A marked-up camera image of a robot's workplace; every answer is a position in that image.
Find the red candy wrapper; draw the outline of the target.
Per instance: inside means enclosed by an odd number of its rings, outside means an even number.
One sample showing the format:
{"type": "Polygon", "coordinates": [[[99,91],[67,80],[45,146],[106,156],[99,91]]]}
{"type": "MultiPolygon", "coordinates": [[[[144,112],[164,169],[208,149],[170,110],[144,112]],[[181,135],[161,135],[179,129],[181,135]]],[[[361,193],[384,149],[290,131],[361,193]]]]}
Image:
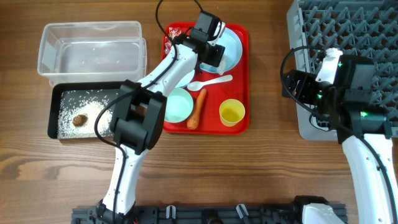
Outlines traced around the red candy wrapper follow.
{"type": "Polygon", "coordinates": [[[182,33],[179,27],[169,27],[168,36],[164,38],[164,53],[167,55],[172,49],[173,39],[182,33]]]}

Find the mint green bowl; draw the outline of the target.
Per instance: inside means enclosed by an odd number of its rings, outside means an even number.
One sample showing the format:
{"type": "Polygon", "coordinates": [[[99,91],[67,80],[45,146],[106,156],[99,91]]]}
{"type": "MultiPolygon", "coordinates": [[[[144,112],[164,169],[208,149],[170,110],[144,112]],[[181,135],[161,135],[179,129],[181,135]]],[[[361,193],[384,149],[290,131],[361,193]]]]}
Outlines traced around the mint green bowl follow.
{"type": "Polygon", "coordinates": [[[165,121],[180,123],[185,121],[193,111],[193,98],[183,88],[174,88],[167,97],[165,121]]]}

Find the yellow plastic cup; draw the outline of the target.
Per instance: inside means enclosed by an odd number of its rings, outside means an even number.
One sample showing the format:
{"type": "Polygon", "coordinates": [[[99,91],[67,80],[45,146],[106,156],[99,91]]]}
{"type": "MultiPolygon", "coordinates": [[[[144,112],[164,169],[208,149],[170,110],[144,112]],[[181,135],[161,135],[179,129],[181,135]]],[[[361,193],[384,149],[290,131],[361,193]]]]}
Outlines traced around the yellow plastic cup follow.
{"type": "Polygon", "coordinates": [[[222,124],[232,127],[243,120],[246,110],[239,100],[227,99],[220,104],[219,113],[222,124]]]}

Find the white rice grains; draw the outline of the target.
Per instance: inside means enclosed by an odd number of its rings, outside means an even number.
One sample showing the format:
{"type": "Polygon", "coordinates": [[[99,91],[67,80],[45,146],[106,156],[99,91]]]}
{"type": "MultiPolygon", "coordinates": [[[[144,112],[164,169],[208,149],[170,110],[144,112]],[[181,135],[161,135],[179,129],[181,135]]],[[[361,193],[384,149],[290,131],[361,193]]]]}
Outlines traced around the white rice grains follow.
{"type": "Polygon", "coordinates": [[[57,139],[94,138],[99,113],[118,96],[117,90],[68,90],[61,94],[57,139]]]}

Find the brown food scrap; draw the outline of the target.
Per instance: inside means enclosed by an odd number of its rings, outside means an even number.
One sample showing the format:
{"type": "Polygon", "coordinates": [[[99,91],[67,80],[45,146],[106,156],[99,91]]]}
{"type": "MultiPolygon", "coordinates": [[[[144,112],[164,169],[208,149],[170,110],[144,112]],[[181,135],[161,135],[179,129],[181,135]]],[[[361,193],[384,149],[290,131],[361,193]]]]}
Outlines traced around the brown food scrap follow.
{"type": "Polygon", "coordinates": [[[76,116],[73,118],[72,124],[73,124],[75,127],[80,127],[80,126],[83,126],[83,125],[87,122],[87,120],[88,120],[88,117],[87,117],[86,115],[84,115],[84,114],[79,114],[79,115],[76,115],[76,116]]]}

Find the white tissue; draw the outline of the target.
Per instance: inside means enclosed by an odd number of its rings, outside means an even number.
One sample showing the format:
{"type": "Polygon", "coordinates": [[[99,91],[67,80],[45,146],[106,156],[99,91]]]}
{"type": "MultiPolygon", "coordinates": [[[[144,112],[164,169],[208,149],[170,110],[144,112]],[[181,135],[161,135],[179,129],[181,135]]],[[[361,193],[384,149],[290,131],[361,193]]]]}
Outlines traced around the white tissue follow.
{"type": "Polygon", "coordinates": [[[222,58],[220,64],[216,68],[216,72],[219,75],[223,75],[226,68],[226,59],[222,58]]]}

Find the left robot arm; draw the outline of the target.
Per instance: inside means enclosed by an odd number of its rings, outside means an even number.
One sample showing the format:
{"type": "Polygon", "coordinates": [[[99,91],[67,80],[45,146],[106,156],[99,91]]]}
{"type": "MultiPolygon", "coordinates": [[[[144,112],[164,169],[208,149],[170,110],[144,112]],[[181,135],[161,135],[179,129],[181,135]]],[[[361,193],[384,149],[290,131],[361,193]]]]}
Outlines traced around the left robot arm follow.
{"type": "Polygon", "coordinates": [[[167,97],[199,64],[220,65],[225,47],[216,42],[224,29],[225,23],[219,17],[201,11],[193,27],[171,39],[170,52],[150,74],[137,82],[126,80],[119,96],[100,111],[104,114],[113,109],[109,129],[116,158],[108,192],[96,208],[99,221],[134,221],[139,172],[162,133],[167,97]]]}

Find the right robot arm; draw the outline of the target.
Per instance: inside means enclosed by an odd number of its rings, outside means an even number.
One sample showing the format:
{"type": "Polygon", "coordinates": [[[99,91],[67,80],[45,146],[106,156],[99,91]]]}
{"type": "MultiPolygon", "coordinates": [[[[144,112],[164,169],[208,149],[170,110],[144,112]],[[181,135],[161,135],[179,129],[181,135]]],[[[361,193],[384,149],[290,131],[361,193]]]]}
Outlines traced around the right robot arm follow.
{"type": "Polygon", "coordinates": [[[332,81],[281,70],[282,94],[336,131],[351,169],[360,223],[397,223],[392,128],[386,110],[371,103],[374,63],[340,55],[332,67],[332,81]]]}

